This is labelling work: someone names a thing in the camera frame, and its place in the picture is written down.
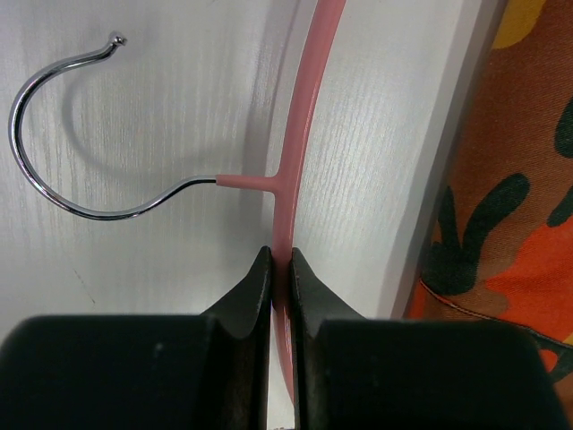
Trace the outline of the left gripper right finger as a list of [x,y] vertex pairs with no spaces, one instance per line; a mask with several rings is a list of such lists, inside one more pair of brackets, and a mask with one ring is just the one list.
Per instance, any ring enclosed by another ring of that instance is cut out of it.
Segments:
[[504,322],[373,320],[290,263],[299,429],[561,429],[532,337]]

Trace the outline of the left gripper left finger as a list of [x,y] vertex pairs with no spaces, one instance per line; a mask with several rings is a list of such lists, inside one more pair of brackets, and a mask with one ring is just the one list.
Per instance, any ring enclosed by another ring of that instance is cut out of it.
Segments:
[[262,429],[268,247],[200,314],[41,315],[1,346],[4,429]]

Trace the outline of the orange camouflage trousers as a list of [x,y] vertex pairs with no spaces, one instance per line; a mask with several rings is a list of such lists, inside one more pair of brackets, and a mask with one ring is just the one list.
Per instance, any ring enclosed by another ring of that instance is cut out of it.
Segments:
[[408,314],[526,327],[571,403],[571,2],[508,3]]

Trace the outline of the pink plastic hanger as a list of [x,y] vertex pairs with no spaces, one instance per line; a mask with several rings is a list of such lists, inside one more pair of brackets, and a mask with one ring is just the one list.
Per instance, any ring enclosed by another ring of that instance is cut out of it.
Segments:
[[18,91],[8,117],[9,144],[28,182],[55,206],[81,218],[100,221],[133,219],[199,184],[273,194],[271,268],[275,278],[271,282],[272,305],[281,369],[295,408],[295,426],[298,429],[306,427],[306,398],[304,368],[296,356],[296,337],[300,333],[296,325],[300,306],[297,303],[297,279],[292,268],[295,215],[313,114],[344,7],[342,1],[319,1],[316,4],[295,79],[279,167],[274,176],[190,176],[171,185],[150,201],[123,211],[89,210],[54,191],[36,172],[24,149],[21,129],[26,108],[35,93],[56,76],[108,60],[127,42],[126,37],[117,31],[110,34],[108,42],[101,49],[59,60],[33,74]]

